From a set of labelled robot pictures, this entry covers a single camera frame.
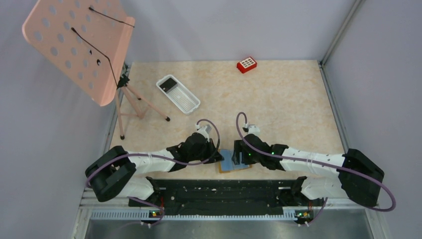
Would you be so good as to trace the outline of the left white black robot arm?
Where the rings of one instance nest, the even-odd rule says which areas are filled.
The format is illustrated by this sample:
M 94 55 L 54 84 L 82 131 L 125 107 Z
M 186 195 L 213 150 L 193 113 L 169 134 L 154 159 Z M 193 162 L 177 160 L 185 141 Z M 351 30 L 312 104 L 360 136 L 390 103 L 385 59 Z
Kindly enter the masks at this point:
M 220 162 L 223 156 L 211 138 L 193 133 L 184 142 L 154 152 L 135 153 L 114 146 L 85 170 L 87 186 L 99 202 L 116 197 L 133 197 L 153 206 L 159 201 L 159 187 L 150 172 L 175 172 L 201 164 Z

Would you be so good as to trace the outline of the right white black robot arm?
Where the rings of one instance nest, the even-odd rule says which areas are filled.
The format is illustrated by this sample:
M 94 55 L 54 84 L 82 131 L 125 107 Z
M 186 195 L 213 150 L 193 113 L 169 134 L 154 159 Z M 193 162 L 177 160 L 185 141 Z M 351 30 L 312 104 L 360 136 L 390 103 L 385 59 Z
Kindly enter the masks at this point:
M 319 198 L 342 198 L 365 207 L 377 204 L 384 171 L 357 149 L 345 154 L 306 152 L 284 144 L 268 145 L 258 136 L 248 134 L 234 141 L 234 164 L 259 163 L 269 170 L 298 171 L 316 175 L 299 177 L 291 187 L 298 205 Z

